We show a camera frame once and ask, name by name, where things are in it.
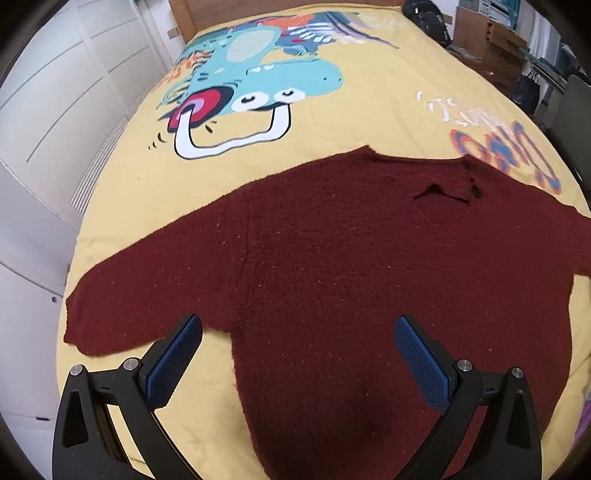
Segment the bed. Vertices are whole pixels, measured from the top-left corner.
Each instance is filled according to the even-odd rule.
[[[216,54],[223,48],[226,61]],[[199,75],[208,62],[215,73]],[[274,74],[282,69],[303,86],[274,94]],[[253,80],[262,74],[269,74],[265,81]],[[209,86],[215,87],[213,100],[195,97]],[[232,91],[241,87],[248,93],[235,103]],[[269,103],[265,91],[296,97],[287,108],[285,102],[261,108]],[[234,100],[222,102],[225,95]],[[262,111],[241,106],[249,102],[262,102]],[[187,109],[197,104],[206,106],[206,121]],[[568,168],[528,117],[400,9],[298,7],[215,25],[188,43],[139,107],[99,179],[66,297],[98,263],[179,217],[249,182],[364,145],[396,157],[471,154],[591,216]],[[570,372],[543,435],[544,478],[571,448],[591,380],[587,277],[575,276],[569,312]],[[149,347],[86,356],[64,342],[66,323],[64,302],[57,347],[60,388],[74,364],[90,371],[115,368]],[[202,477],[264,479],[235,383],[229,336],[207,330],[158,418]],[[134,466],[149,473],[116,411],[113,417]]]

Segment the chair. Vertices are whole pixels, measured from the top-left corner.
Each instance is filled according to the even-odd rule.
[[[546,136],[591,202],[591,86],[571,75]]]

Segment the metal screw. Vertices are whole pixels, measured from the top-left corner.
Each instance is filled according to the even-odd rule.
[[[469,372],[472,370],[472,362],[469,360],[458,360],[457,367],[462,370],[462,372]]]
[[[123,362],[123,368],[126,370],[134,370],[139,365],[139,360],[137,358],[128,358],[125,362]]]
[[[70,368],[70,375],[80,375],[82,373],[82,365],[76,364],[72,368]]]

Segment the black bag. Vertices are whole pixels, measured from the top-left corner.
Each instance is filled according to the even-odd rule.
[[[528,115],[533,115],[540,101],[540,85],[535,81],[537,74],[531,71],[520,75],[511,100]]]
[[[443,14],[431,0],[406,0],[402,13],[443,48],[451,45]]]

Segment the white wall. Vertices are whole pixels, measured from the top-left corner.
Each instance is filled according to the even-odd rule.
[[[0,412],[46,478],[61,295],[82,214],[165,71],[131,0],[72,0],[0,87]]]
[[[0,165],[0,262],[62,295],[74,253],[73,229]]]
[[[60,300],[0,265],[0,411],[55,419]]]
[[[177,27],[168,0],[139,0],[137,8],[156,47],[163,52],[161,57],[165,58],[167,69],[170,70],[183,51],[185,42],[181,35],[175,38],[168,37],[167,32]]]
[[[72,0],[0,88],[0,158],[75,229],[83,213],[72,206],[78,186],[165,73],[140,19],[131,0]]]

